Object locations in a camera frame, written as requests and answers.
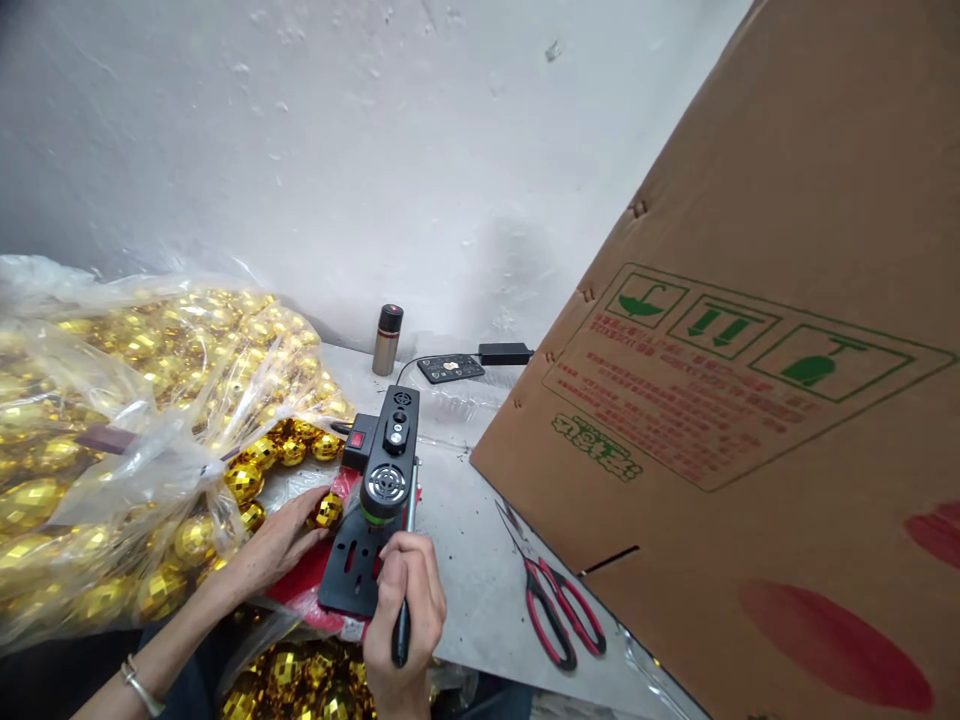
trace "stainless steel thermos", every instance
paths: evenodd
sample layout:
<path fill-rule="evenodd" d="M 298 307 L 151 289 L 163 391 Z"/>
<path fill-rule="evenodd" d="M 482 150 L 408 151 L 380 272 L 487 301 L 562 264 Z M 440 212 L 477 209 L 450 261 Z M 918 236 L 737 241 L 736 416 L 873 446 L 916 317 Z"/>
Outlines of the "stainless steel thermos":
<path fill-rule="evenodd" d="M 393 374 L 397 360 L 397 343 L 400 342 L 400 324 L 403 308 L 399 305 L 384 305 L 380 308 L 377 323 L 377 341 L 373 346 L 373 371 L 384 377 Z"/>

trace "gold ornament pile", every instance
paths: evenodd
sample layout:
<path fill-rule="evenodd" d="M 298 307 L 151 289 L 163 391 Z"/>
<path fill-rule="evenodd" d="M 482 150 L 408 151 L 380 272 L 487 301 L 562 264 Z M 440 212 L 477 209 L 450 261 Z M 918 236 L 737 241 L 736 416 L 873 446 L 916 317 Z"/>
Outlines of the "gold ornament pile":
<path fill-rule="evenodd" d="M 304 420 L 281 420 L 259 440 L 240 453 L 224 475 L 224 482 L 240 506 L 247 532 L 255 533 L 267 519 L 267 511 L 255 498 L 263 490 L 264 473 L 278 460 L 291 467 L 303 462 L 307 452 L 320 462 L 336 460 L 343 441 L 324 433 Z M 343 513 L 343 502 L 336 493 L 327 493 L 317 503 L 308 524 L 315 528 L 332 528 Z"/>
<path fill-rule="evenodd" d="M 128 504 L 106 524 L 102 512 L 89 524 L 48 524 L 68 491 L 73 499 L 116 481 L 112 466 L 94 467 L 105 456 L 78 442 L 92 427 L 152 400 L 159 411 L 185 413 L 195 441 L 224 456 L 277 425 L 224 478 L 243 526 L 255 532 L 266 519 L 255 498 L 276 459 L 295 464 L 312 450 L 327 461 L 340 450 L 339 439 L 306 422 L 277 424 L 278 411 L 352 416 L 321 367 L 319 337 L 273 296 L 138 289 L 128 304 L 48 322 L 0 321 L 0 645 L 7 649 L 162 620 L 242 542 L 232 503 L 209 488 L 176 506 Z M 324 501 L 321 519 L 333 524 L 339 498 Z"/>
<path fill-rule="evenodd" d="M 359 645 L 280 642 L 256 658 L 223 701 L 223 720 L 376 718 Z"/>

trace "scissor blade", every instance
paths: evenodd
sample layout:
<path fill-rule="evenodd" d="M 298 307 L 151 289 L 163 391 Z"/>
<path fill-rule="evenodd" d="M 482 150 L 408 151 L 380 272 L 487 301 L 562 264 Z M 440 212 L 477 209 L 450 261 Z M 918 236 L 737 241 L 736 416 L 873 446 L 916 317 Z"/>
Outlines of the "scissor blade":
<path fill-rule="evenodd" d="M 500 519 L 503 520 L 504 527 L 507 528 L 507 532 L 510 533 L 510 537 L 513 539 L 513 544 L 517 546 L 517 550 L 520 551 L 520 554 L 524 557 L 533 559 L 532 550 L 530 548 L 530 543 L 527 542 L 527 539 L 523 537 L 523 534 L 517 529 L 516 526 L 516 517 L 511 518 L 509 510 L 505 510 L 504 506 L 499 502 L 497 503 L 497 510 L 500 511 Z"/>
<path fill-rule="evenodd" d="M 521 538 L 526 540 L 526 536 L 523 534 L 523 527 L 520 525 L 520 521 L 517 520 L 517 516 L 513 514 L 513 508 L 510 507 L 510 503 L 506 500 L 503 501 L 504 512 L 507 514 L 507 519 L 510 521 L 510 524 L 513 525 L 517 533 Z"/>

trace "silver bangle bracelet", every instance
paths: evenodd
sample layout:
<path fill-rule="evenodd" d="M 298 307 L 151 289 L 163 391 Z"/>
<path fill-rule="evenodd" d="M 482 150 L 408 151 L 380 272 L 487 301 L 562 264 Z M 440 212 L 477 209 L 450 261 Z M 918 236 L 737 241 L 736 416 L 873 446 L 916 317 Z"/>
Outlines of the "silver bangle bracelet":
<path fill-rule="evenodd" d="M 152 718 L 160 717 L 160 713 L 166 709 L 166 705 L 157 700 L 153 695 L 147 692 L 146 688 L 137 682 L 137 668 L 133 664 L 133 655 L 127 655 L 127 659 L 120 665 L 120 672 L 123 674 L 123 681 L 132 687 L 144 706 L 147 708 L 147 714 Z"/>

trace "cardboard box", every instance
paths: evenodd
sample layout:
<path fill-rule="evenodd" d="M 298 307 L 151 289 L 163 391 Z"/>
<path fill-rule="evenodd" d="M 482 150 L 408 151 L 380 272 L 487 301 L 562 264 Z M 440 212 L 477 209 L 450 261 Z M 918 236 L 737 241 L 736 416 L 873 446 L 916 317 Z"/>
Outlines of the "cardboard box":
<path fill-rule="evenodd" d="M 960 11 L 760 3 L 473 453 L 717 718 L 960 718 Z"/>

